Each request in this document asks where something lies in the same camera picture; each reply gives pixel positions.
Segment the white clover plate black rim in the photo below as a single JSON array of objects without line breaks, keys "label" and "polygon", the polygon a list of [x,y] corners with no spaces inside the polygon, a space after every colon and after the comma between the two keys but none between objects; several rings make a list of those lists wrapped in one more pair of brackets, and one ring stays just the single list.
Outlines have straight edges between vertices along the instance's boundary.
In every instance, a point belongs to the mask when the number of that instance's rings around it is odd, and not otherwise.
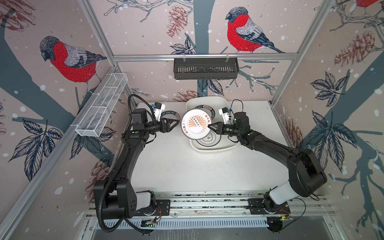
[{"label": "white clover plate black rim", "polygon": [[216,146],[220,142],[221,137],[221,135],[210,131],[204,138],[197,140],[197,143],[203,147],[211,148]]}]

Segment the green rim hao wei plate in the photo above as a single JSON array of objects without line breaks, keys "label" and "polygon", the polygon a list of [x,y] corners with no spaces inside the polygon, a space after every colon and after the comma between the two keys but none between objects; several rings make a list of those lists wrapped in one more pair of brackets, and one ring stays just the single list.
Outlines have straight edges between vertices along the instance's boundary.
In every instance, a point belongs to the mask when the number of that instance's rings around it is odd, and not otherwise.
[{"label": "green rim hao wei plate", "polygon": [[205,111],[207,114],[210,115],[210,118],[212,120],[216,116],[215,110],[212,107],[208,106],[208,105],[198,105],[198,106],[195,107],[195,109],[201,109],[201,110]]}]

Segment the orange sunburst plate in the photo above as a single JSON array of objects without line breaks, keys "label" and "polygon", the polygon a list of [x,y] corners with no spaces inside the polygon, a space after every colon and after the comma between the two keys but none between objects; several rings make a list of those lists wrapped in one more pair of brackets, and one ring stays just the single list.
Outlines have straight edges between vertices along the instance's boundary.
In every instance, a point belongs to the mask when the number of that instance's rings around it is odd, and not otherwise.
[{"label": "orange sunburst plate", "polygon": [[183,134],[191,140],[201,140],[211,131],[209,125],[212,118],[201,109],[191,109],[181,118],[181,129]]}]

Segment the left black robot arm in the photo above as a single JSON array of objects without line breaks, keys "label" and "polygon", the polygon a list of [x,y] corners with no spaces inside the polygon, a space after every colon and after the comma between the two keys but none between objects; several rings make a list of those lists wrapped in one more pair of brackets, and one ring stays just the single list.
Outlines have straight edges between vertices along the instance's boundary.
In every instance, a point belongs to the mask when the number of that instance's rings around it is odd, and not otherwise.
[{"label": "left black robot arm", "polygon": [[113,232],[122,222],[126,222],[143,235],[151,233],[130,222],[138,212],[162,214],[153,191],[136,192],[132,187],[133,170],[139,155],[151,142],[150,136],[171,132],[179,122],[179,119],[168,118],[156,120],[146,109],[132,111],[128,127],[122,135],[123,150],[106,178],[96,181],[93,189],[98,223],[104,232]]}]

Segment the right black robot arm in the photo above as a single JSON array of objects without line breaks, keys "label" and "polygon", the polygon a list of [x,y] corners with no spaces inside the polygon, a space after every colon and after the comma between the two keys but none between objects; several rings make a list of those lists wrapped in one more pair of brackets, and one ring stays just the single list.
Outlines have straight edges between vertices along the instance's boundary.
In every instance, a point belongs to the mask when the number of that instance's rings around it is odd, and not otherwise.
[{"label": "right black robot arm", "polygon": [[245,112],[237,112],[232,124],[217,122],[209,128],[219,135],[235,136],[250,150],[261,152],[288,169],[288,180],[264,194],[264,208],[276,212],[285,202],[297,197],[309,197],[327,182],[326,174],[315,153],[299,150],[275,142],[251,129]]}]

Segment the white plastic bin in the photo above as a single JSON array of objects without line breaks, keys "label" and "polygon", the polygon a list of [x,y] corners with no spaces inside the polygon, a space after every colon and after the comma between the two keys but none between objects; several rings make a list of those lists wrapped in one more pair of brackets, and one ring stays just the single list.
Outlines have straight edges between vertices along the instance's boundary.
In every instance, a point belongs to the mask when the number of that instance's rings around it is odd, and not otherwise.
[{"label": "white plastic bin", "polygon": [[[216,116],[213,119],[213,123],[216,122],[223,122],[222,116],[219,115],[219,109],[227,107],[230,108],[228,101],[224,97],[218,97],[218,96],[210,96],[210,97],[199,97],[194,98],[191,100],[188,100],[186,103],[186,110],[189,111],[191,109],[195,109],[198,105],[208,105],[212,107],[215,112]],[[239,143],[233,143],[231,142],[226,135],[221,135],[220,142],[211,148],[203,147],[197,143],[197,140],[190,140],[190,144],[192,148],[202,154],[213,154],[213,153],[219,153],[224,151],[229,151],[239,145]]]}]

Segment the green rim plate far left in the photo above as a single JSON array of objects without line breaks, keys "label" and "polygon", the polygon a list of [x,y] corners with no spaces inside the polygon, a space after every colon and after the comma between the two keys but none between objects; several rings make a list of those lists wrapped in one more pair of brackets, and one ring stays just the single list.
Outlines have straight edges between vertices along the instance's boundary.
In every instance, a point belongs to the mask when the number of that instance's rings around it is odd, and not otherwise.
[{"label": "green rim plate far left", "polygon": [[161,118],[165,118],[165,117],[169,117],[169,116],[173,117],[174,119],[176,119],[178,121],[181,118],[180,115],[175,111],[164,111],[161,113]]}]

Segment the white mesh wall basket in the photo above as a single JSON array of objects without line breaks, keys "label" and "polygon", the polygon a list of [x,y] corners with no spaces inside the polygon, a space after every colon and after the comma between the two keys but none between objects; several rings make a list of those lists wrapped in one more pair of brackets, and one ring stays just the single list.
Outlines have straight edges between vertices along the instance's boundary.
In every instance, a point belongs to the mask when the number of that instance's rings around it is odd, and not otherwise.
[{"label": "white mesh wall basket", "polygon": [[76,128],[81,137],[100,137],[128,81],[123,73],[113,73],[107,77],[106,83]]}]

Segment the aluminium mounting rail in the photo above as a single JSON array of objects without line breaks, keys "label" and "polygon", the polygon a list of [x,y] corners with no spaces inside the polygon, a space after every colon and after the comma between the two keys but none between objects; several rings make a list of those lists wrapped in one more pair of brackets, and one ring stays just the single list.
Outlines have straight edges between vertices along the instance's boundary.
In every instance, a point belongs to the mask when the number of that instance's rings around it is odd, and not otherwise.
[{"label": "aluminium mounting rail", "polygon": [[302,198],[289,200],[276,211],[267,212],[260,191],[248,192],[185,192],[156,193],[158,205],[163,210],[163,216],[173,218],[183,217],[298,217],[306,216],[335,216],[335,212],[325,197],[318,200]]}]

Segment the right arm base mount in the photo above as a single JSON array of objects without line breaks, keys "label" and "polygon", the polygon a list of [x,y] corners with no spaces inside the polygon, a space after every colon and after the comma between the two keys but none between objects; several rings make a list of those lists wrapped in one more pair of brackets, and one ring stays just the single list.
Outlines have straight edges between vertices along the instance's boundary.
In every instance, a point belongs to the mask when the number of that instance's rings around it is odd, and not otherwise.
[{"label": "right arm base mount", "polygon": [[246,209],[250,210],[252,215],[290,215],[291,211],[287,202],[281,205],[275,204],[272,200],[264,198],[248,199]]}]

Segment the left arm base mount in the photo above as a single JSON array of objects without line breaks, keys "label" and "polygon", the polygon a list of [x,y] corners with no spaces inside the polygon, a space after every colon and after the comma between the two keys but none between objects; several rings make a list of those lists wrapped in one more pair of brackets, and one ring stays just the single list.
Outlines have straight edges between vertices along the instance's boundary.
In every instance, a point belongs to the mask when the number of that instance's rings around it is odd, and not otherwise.
[{"label": "left arm base mount", "polygon": [[170,214],[171,201],[170,200],[156,200],[155,206],[140,209],[135,212],[134,216],[144,217],[163,217]]}]

